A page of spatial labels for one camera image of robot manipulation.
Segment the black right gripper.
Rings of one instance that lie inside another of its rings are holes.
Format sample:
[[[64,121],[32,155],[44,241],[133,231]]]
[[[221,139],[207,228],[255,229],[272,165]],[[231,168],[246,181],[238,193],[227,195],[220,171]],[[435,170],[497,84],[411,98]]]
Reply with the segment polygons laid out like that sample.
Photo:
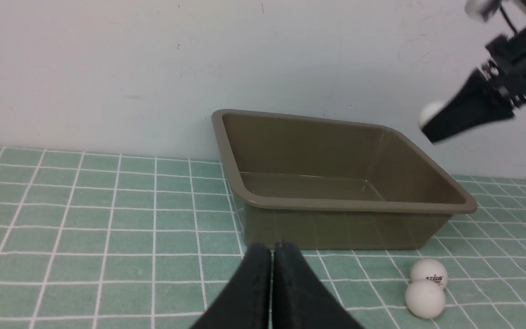
[[[478,126],[515,117],[513,108],[526,106],[526,28],[508,38],[499,35],[486,44],[491,60],[490,85],[474,69],[459,92],[421,132],[431,143],[440,143]]]

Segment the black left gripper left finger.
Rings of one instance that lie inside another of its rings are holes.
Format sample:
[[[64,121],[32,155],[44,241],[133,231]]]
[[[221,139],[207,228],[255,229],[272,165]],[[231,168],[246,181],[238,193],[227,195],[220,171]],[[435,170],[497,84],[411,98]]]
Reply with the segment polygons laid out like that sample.
[[[271,250],[263,244],[250,245],[231,279],[192,328],[267,329],[271,275]]]

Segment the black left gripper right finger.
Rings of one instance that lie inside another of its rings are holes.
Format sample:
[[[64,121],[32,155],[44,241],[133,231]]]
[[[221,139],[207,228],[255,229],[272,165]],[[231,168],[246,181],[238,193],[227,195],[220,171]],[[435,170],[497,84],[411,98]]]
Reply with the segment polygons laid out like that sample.
[[[272,274],[274,329],[361,329],[291,242],[276,244]]]

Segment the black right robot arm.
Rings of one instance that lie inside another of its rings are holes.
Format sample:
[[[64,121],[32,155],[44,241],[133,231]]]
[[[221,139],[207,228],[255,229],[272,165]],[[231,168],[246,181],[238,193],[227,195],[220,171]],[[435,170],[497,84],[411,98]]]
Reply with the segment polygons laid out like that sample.
[[[526,0],[515,4],[526,15]],[[486,44],[489,59],[470,73],[453,98],[422,110],[418,125],[431,143],[513,119],[514,111],[526,106],[526,27],[520,31],[514,27],[500,0],[469,0],[465,12],[482,22],[500,12],[513,35],[498,35]]]

